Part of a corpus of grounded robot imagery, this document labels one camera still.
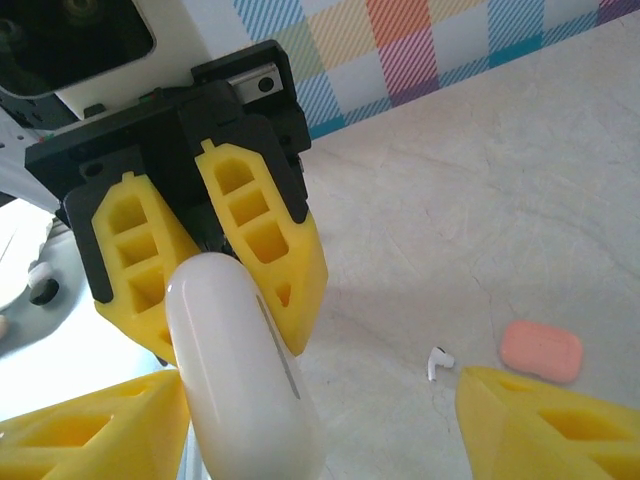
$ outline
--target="white device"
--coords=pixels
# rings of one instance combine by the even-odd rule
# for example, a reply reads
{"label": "white device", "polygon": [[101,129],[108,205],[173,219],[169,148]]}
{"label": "white device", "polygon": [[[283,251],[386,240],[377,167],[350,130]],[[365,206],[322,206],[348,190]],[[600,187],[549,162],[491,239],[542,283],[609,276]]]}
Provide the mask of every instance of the white device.
{"label": "white device", "polygon": [[427,361],[427,377],[429,381],[435,382],[436,380],[436,366],[453,368],[454,364],[455,358],[453,358],[453,355],[448,354],[440,347],[433,347]]}
{"label": "white device", "polygon": [[166,311],[211,477],[317,479],[325,458],[318,415],[245,267],[219,253],[192,257],[171,277]]}

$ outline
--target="white earbud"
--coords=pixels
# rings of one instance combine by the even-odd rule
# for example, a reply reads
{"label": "white earbud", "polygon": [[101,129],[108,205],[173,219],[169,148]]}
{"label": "white earbud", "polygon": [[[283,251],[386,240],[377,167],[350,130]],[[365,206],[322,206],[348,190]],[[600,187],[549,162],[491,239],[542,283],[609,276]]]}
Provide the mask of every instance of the white earbud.
{"label": "white earbud", "polygon": [[431,349],[431,355],[429,355],[429,360],[427,361],[427,376],[429,381],[435,382],[436,380],[436,366],[452,368],[455,362],[456,360],[453,358],[453,355],[448,354],[440,347],[433,347]]}

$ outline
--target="striped fabric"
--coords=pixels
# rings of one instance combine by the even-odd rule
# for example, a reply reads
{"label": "striped fabric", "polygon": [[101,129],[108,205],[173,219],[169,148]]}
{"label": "striped fabric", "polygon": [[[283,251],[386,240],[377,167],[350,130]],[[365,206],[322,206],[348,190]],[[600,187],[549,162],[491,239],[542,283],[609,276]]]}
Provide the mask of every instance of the striped fabric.
{"label": "striped fabric", "polygon": [[640,0],[218,2],[233,5],[254,42],[274,38],[287,51],[313,137],[640,9]]}

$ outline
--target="marble surface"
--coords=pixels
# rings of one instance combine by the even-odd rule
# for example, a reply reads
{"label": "marble surface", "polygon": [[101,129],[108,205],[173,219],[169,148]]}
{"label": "marble surface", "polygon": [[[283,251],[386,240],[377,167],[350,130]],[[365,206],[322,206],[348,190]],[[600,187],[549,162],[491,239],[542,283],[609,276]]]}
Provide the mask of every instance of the marble surface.
{"label": "marble surface", "polygon": [[[301,357],[327,479],[470,478],[460,367],[506,325],[580,336],[569,388],[640,408],[640,14],[387,112],[303,156],[329,265]],[[429,384],[433,346],[454,371]]]}

